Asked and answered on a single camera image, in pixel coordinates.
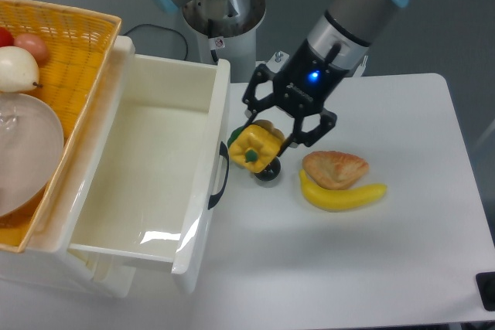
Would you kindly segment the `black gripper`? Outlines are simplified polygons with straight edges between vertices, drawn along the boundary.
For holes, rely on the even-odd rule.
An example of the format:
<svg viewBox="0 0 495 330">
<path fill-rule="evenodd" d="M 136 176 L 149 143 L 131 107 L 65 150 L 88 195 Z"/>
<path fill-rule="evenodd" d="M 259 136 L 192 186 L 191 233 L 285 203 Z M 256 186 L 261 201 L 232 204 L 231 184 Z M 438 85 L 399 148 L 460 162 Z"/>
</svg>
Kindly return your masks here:
<svg viewBox="0 0 495 330">
<path fill-rule="evenodd" d="M 303 42 L 276 74 L 267 63 L 259 63 L 242 97 L 248 120 L 234 130 L 234 138 L 249 125 L 257 125 L 277 139 L 283 139 L 284 134 L 271 121 L 257 118 L 262 111 L 275 105 L 294 118 L 292 131 L 282 143 L 277 157 L 282 157 L 289 147 L 312 147 L 336 126 L 337 115 L 323 109 L 324 103 L 347 73 L 328 59 L 319 58 L 308 41 Z M 314 114 L 319 117 L 319 123 L 304 131 L 304 120 Z"/>
</svg>

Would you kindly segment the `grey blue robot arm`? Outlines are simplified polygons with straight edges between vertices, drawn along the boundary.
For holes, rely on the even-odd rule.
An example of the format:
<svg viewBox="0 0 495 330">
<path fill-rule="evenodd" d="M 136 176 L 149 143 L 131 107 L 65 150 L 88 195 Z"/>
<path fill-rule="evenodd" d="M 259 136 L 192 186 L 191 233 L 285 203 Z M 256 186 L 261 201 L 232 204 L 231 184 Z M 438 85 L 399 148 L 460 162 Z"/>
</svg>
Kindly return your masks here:
<svg viewBox="0 0 495 330">
<path fill-rule="evenodd" d="M 334 128 L 326 98 L 410 0 L 331 0 L 302 45 L 276 69 L 255 62 L 265 0 L 153 1 L 164 12 L 181 11 L 203 62 L 230 62 L 234 79 L 248 84 L 243 100 L 252 116 L 278 107 L 292 117 L 284 143 L 290 147 L 311 146 Z"/>
</svg>

